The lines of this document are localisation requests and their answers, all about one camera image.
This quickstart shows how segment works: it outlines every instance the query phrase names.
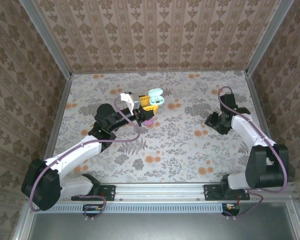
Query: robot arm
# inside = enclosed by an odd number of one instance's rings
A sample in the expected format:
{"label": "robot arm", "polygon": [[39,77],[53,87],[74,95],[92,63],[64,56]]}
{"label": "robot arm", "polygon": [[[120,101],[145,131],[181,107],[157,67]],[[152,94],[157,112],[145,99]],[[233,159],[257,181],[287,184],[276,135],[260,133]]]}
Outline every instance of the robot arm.
{"label": "robot arm", "polygon": [[[257,132],[250,124],[250,122],[253,123],[250,112],[245,107],[237,106],[233,94],[225,94],[220,99],[226,106],[240,113],[244,118],[226,109],[221,104],[221,114],[213,112],[207,118],[205,124],[222,135],[226,135],[230,129],[234,129],[250,149],[245,171],[223,176],[220,183],[222,195],[226,195],[232,190],[281,187],[284,184],[283,170],[265,139],[280,156],[286,171],[288,170],[289,161],[287,147],[276,144],[254,124],[258,130]],[[270,160],[272,164],[267,165],[267,160]]]}
{"label": "robot arm", "polygon": [[33,194],[33,202],[41,210],[48,210],[59,199],[77,195],[99,195],[100,183],[93,176],[83,174],[72,178],[67,174],[84,160],[107,149],[116,139],[114,131],[128,124],[127,119],[136,121],[141,126],[142,122],[150,120],[157,112],[157,105],[147,106],[148,96],[139,97],[129,92],[122,93],[120,98],[127,102],[128,107],[121,111],[125,117],[110,104],[102,104],[97,109],[95,123],[88,136],[57,156],[45,161],[35,159],[30,163],[21,191],[29,198]]}

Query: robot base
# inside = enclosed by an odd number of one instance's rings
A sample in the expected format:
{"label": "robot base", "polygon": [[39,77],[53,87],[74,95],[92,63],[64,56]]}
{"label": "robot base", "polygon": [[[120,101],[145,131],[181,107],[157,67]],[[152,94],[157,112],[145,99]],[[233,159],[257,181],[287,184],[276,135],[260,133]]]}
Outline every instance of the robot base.
{"label": "robot base", "polygon": [[228,176],[224,175],[220,184],[203,185],[204,198],[206,201],[237,201],[250,200],[250,195],[243,189],[230,189]]}
{"label": "robot base", "polygon": [[[87,194],[87,196],[102,196],[109,202],[115,200],[115,196],[116,196],[115,185],[100,185],[100,182],[88,173],[83,174],[83,176],[89,179],[93,184],[93,187],[91,191]],[[100,198],[93,198],[93,197],[83,198],[79,196],[73,196],[71,197],[71,200],[72,201],[100,201]]]}

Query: gray panel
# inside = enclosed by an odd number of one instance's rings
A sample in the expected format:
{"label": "gray panel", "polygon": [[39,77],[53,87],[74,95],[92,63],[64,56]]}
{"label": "gray panel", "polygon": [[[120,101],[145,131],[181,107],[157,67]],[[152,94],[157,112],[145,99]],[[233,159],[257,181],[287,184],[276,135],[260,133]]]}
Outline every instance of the gray panel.
{"label": "gray panel", "polygon": [[[242,203],[244,208],[252,204]],[[30,240],[293,240],[285,203],[263,203],[251,214],[226,219],[220,213],[37,214]]]}

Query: metal bar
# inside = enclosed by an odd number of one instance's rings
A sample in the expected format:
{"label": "metal bar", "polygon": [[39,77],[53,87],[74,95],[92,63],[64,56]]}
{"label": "metal bar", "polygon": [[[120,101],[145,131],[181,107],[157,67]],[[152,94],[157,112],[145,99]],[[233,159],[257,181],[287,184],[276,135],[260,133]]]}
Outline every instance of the metal bar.
{"label": "metal bar", "polygon": [[[112,183],[116,186],[114,202],[125,203],[234,203],[234,201],[205,201],[204,185],[218,184],[218,182],[202,183]],[[293,183],[289,183],[286,190],[281,194],[273,194],[258,189],[250,190],[253,193],[263,195],[264,202],[287,202],[291,198],[297,199]],[[251,196],[247,202],[256,203],[259,198]],[[69,199],[58,203],[69,203]]]}
{"label": "metal bar", "polygon": [[261,103],[260,103],[260,100],[259,100],[259,97],[258,97],[258,94],[257,94],[257,90],[256,90],[256,87],[255,87],[254,81],[252,79],[252,76],[251,76],[251,74],[248,74],[248,73],[244,73],[244,75],[245,75],[245,80],[246,80],[246,83],[248,85],[248,88],[249,88],[249,91],[250,91],[250,94],[251,94],[251,98],[252,98],[252,102],[253,102],[253,105],[254,105],[254,108],[255,108],[255,111],[256,111],[256,115],[257,115],[259,123],[260,123],[261,130],[269,138],[271,138],[271,134],[270,134],[270,131],[269,131],[269,128],[268,128],[268,125],[267,125],[267,121],[266,121],[264,112],[263,112],[262,107],[261,107]]}
{"label": "metal bar", "polygon": [[285,203],[295,236],[300,240],[300,203],[293,199]]}
{"label": "metal bar", "polygon": [[53,56],[56,64],[59,66],[62,74],[64,75],[66,80],[69,80],[70,75],[70,68],[66,60],[63,57],[62,52],[58,48],[53,35],[50,33],[49,29],[47,28],[44,20],[42,19],[34,1],[32,0],[20,0],[22,6],[24,7],[26,13],[29,15],[32,23],[34,24],[36,30],[39,32],[41,38],[43,39],[45,45],[49,49],[49,52]]}
{"label": "metal bar", "polygon": [[71,84],[72,84],[71,79],[69,79],[65,82],[64,90],[63,90],[62,97],[61,97],[60,104],[59,104],[59,108],[58,108],[58,111],[56,112],[53,127],[51,130],[51,135],[49,138],[49,142],[48,142],[48,145],[45,150],[45,154],[44,154],[45,160],[48,158],[52,158],[54,155],[54,151],[55,151],[55,147],[56,147],[56,143],[57,143],[57,139],[58,139],[58,135],[59,135],[59,131],[60,131],[60,126],[62,123],[62,119],[64,116],[68,97],[69,97],[70,90],[71,90]]}
{"label": "metal bar", "polygon": [[29,205],[26,203],[20,214],[19,221],[16,225],[13,240],[27,240],[31,230],[35,214],[30,213]]}
{"label": "metal bar", "polygon": [[293,0],[282,0],[279,2],[268,23],[268,26],[266,27],[258,45],[252,54],[252,57],[250,58],[248,65],[246,66],[247,73],[252,75],[252,73],[255,71],[258,63],[266,52],[269,44],[274,38],[279,26],[281,25],[293,3]]}
{"label": "metal bar", "polygon": [[214,69],[158,69],[158,70],[115,70],[115,71],[73,71],[72,74],[74,75],[84,75],[84,74],[133,74],[133,73],[188,73],[188,72],[234,72],[234,71],[240,71],[244,72],[245,69],[243,68],[234,68],[231,70],[225,70],[220,68],[214,68]]}

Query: floor surface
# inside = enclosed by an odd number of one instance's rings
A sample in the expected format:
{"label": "floor surface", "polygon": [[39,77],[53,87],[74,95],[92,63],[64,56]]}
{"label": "floor surface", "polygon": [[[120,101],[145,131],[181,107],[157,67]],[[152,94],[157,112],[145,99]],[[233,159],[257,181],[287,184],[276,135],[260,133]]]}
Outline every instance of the floor surface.
{"label": "floor surface", "polygon": [[[217,92],[222,86],[233,89],[238,106],[249,109],[259,124],[243,71],[83,74],[72,79],[54,154],[87,135],[98,106],[113,104],[122,92],[147,95],[162,88],[165,103],[154,125],[140,128],[138,140],[112,144],[71,176],[88,172],[102,183],[218,182],[224,174],[244,171],[250,150],[241,137],[233,130],[220,135],[204,125],[209,114],[220,111]],[[129,125],[115,134],[117,139],[136,135]]]}

